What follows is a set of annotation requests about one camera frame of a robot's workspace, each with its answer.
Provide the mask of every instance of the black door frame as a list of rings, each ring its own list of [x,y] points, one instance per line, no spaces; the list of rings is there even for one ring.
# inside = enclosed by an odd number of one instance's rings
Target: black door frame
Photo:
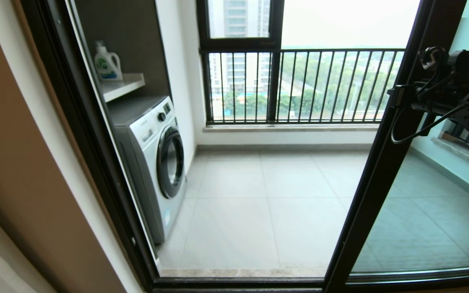
[[[450,48],[465,2],[466,0],[422,0],[396,84],[412,82],[424,76],[422,69],[414,62],[420,48],[434,45]],[[435,280],[404,282],[401,285],[386,281],[345,285],[409,148],[409,145],[394,145],[389,140],[389,128],[396,112],[391,108],[386,111],[376,135],[329,265],[326,283],[323,278],[161,278],[149,250],[148,239],[142,230],[140,217],[136,214],[127,188],[127,179],[122,172],[105,118],[95,98],[92,80],[80,54],[78,38],[73,31],[67,6],[64,1],[57,0],[21,0],[21,5],[69,126],[132,267],[146,291],[320,292],[323,289],[331,293],[369,291],[371,286],[375,286],[375,291],[396,291],[455,286],[459,282],[461,285],[469,285],[469,271],[463,277],[453,272],[443,272],[444,275]],[[74,17],[80,27],[77,16]],[[96,77],[93,68],[91,74]],[[405,111],[404,114],[405,123],[399,128],[402,132],[400,135],[413,133],[422,117],[422,114],[414,111]]]

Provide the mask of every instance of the black cable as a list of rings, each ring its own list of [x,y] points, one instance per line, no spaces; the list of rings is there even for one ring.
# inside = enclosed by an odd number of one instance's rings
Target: black cable
[[[420,93],[420,91],[422,89],[420,89],[419,91],[417,91],[417,97],[419,98],[419,100],[421,100],[421,96],[423,95],[427,95],[428,93],[431,93],[432,91],[434,91],[435,89],[437,89],[438,87],[440,87],[441,85],[444,85],[445,83],[447,83],[450,79],[454,78],[454,76],[456,75],[456,72],[451,72],[448,76],[446,76],[445,78],[441,79],[441,81],[439,81],[438,83],[436,83],[435,85],[432,85],[429,89],[427,89],[426,91]]]
[[[453,115],[454,113],[466,108],[466,107],[469,107],[469,102],[467,102],[466,104],[462,104],[460,106],[457,106],[455,107],[454,109],[451,109],[448,113],[446,113],[445,115],[443,115],[441,118],[437,119],[435,122],[433,122],[432,124],[429,124],[428,126],[422,128],[421,130],[419,130],[418,132],[415,132],[413,135],[410,135],[408,137],[405,137],[404,139],[400,139],[400,140],[397,140],[395,137],[394,137],[394,132],[396,130],[396,124],[399,120],[399,117],[401,116],[401,114],[403,113],[403,110],[405,108],[402,108],[400,111],[399,111],[399,114],[397,115],[396,119],[394,119],[394,123],[392,125],[392,132],[390,133],[390,138],[392,139],[392,142],[395,143],[395,144],[401,144],[401,143],[405,143],[407,141],[409,141],[410,139],[413,139],[415,137],[418,137],[419,135],[421,135],[421,133],[425,132],[426,130],[429,130],[430,128],[433,128],[434,126],[436,126],[437,124],[443,122],[444,120],[446,120],[448,117],[450,117],[451,115]]]
[[[415,93],[416,96],[419,96],[419,93],[421,93],[421,91],[424,91],[424,89],[426,89],[426,87],[428,87],[428,85],[430,85],[435,78],[437,78],[437,76],[439,75],[439,69],[441,68],[441,63],[443,62],[443,55],[445,54],[445,50],[443,48],[439,48],[439,47],[432,47],[430,48],[429,50],[439,50],[441,52],[441,55],[439,55],[439,61],[437,61],[437,65],[436,65],[436,70],[434,72],[434,74],[432,75],[432,77],[430,78],[430,80],[428,80],[422,87],[421,89],[419,89],[417,91],[417,93]]]

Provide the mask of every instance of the washing machine door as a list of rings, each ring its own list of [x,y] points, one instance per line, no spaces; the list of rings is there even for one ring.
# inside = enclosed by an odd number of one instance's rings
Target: washing machine door
[[[177,195],[184,181],[184,147],[178,129],[168,126],[162,131],[157,154],[158,185],[170,199]]]

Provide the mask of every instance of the floor tile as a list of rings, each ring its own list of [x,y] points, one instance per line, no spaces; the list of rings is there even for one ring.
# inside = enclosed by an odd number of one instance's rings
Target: floor tile
[[[345,210],[348,212],[350,210],[350,205],[352,204],[352,201],[354,198],[338,198]]]
[[[412,201],[469,256],[469,197],[413,198]]]
[[[195,158],[193,158],[193,162],[206,162],[207,161],[207,152],[204,150],[196,150],[195,151]]]
[[[388,191],[387,198],[408,198],[409,196],[404,193],[397,185],[392,184],[390,190]]]
[[[311,153],[302,150],[260,150],[262,161],[311,161]]]
[[[367,238],[386,270],[469,265],[469,257],[408,198],[387,198]]]
[[[201,198],[264,198],[260,161],[212,162],[205,167]]]
[[[359,271],[385,271],[379,261],[377,260],[374,252],[368,246],[368,243],[365,243],[363,249],[357,257],[357,261],[352,267],[354,273]]]
[[[279,267],[267,199],[198,199],[181,267]]]
[[[393,184],[410,198],[469,196],[448,178],[413,156],[406,157]]]
[[[180,267],[180,260],[184,252],[184,245],[186,244],[196,204],[197,199],[184,198],[182,200],[177,219],[168,239],[155,247],[164,269],[177,269]]]
[[[314,161],[339,197],[355,195],[367,157],[367,152],[313,153]]]
[[[270,198],[335,197],[313,161],[263,161],[262,167]]]
[[[206,161],[193,161],[191,164],[191,167],[186,174],[188,179],[188,185],[184,195],[186,198],[198,197],[206,165]]]
[[[205,151],[207,161],[259,161],[258,150]]]
[[[337,198],[269,199],[282,268],[326,268],[346,211]]]

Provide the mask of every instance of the front-loading washing machine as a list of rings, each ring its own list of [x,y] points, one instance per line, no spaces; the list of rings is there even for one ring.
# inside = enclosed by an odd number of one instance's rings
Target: front-loading washing machine
[[[184,146],[168,96],[128,97],[108,103],[123,165],[151,240],[163,243],[184,191]]]

